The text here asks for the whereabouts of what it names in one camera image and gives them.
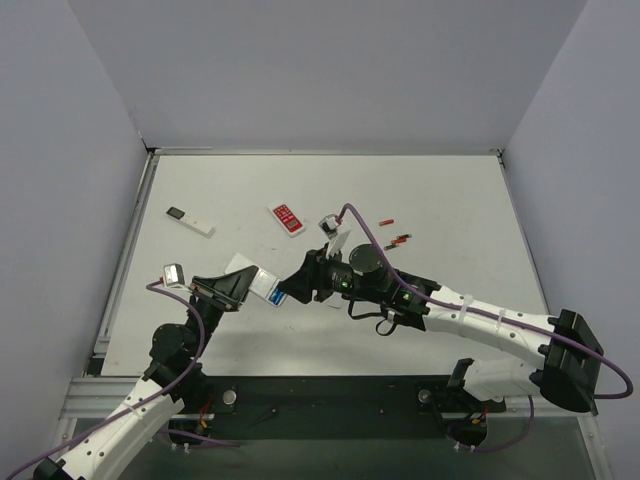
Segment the white grey-faced remote control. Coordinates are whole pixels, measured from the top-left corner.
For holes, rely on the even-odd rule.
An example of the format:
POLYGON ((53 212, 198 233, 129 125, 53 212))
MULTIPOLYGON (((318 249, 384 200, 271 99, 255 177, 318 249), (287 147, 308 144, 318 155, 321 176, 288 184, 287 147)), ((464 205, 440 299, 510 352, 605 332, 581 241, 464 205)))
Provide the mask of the white grey-faced remote control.
POLYGON ((245 267, 252 267, 252 266, 258 267, 259 268, 259 272, 257 273, 255 279, 253 280, 253 282, 252 282, 252 284, 250 286, 249 291, 251 293, 253 293, 254 295, 258 296, 259 298, 261 298, 265 302, 269 303, 270 305, 272 305, 269 302, 269 299, 271 297, 285 295, 281 291, 279 293, 275 294, 275 295, 272 295, 272 291, 274 289, 274 285, 281 281, 281 279, 277 275, 271 273, 268 270, 265 270, 260 265, 258 265, 256 262, 254 262, 253 260, 250 260, 249 258, 245 257, 244 255, 242 255, 240 253, 236 253, 231 258, 230 262, 228 263, 228 265, 224 269, 224 273, 225 274, 230 274, 230 273, 233 273, 235 271, 241 270, 241 269, 243 269, 245 267))

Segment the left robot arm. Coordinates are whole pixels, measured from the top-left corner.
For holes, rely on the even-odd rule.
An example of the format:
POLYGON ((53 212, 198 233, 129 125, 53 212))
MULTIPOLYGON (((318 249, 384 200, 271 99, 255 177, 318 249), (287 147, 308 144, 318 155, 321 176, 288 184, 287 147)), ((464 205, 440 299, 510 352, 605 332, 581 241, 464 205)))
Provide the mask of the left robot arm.
POLYGON ((194 277, 185 285, 176 273, 146 289, 181 303, 182 324, 159 327, 152 339, 151 362, 131 391, 102 422, 63 443, 57 460, 45 453, 36 461, 34 479, 117 479, 174 415, 204 402, 206 376, 199 358, 222 316, 236 312, 259 272, 245 267, 219 277, 194 277))

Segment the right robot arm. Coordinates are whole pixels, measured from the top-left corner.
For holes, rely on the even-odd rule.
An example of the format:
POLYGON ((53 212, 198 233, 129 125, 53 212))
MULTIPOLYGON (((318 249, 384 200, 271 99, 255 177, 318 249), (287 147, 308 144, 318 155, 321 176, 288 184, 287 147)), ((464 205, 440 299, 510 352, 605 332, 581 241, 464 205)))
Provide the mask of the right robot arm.
POLYGON ((477 401, 542 396, 564 410, 593 409, 603 349, 582 315, 526 314, 475 300, 435 281, 392 268, 370 244, 347 262, 323 250, 306 253, 279 289, 302 304, 334 294, 379 307, 392 327, 448 333, 509 354, 506 361, 466 359, 451 375, 455 387, 477 401))

